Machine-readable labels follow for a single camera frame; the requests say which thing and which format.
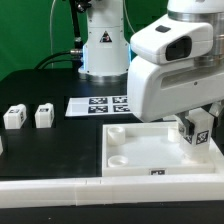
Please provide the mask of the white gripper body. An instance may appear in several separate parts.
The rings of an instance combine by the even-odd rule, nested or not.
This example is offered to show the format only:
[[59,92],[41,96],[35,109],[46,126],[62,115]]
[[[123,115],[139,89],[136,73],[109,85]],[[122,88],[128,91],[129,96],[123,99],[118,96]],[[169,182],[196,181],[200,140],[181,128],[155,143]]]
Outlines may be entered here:
[[128,105],[150,122],[224,99],[224,66],[199,67],[213,45],[208,23],[153,23],[130,40]]

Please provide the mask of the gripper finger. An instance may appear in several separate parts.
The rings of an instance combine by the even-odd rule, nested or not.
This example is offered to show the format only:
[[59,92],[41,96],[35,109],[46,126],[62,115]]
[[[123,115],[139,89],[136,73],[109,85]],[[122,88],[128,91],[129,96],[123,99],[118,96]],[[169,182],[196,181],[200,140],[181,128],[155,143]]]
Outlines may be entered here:
[[192,136],[194,134],[195,125],[187,119],[188,115],[188,111],[176,114],[178,131],[182,136]]
[[211,105],[209,113],[212,114],[215,117],[219,117],[221,115],[223,109],[224,109],[224,104],[221,101],[214,102]]

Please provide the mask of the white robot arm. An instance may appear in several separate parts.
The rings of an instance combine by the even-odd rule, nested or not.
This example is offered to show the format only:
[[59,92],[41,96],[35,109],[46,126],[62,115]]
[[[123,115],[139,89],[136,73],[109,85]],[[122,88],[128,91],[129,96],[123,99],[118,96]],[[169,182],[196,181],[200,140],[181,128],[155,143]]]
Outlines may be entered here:
[[167,13],[122,32],[124,0],[87,0],[79,72],[94,81],[128,75],[131,112],[150,122],[224,100],[224,0],[168,0]]

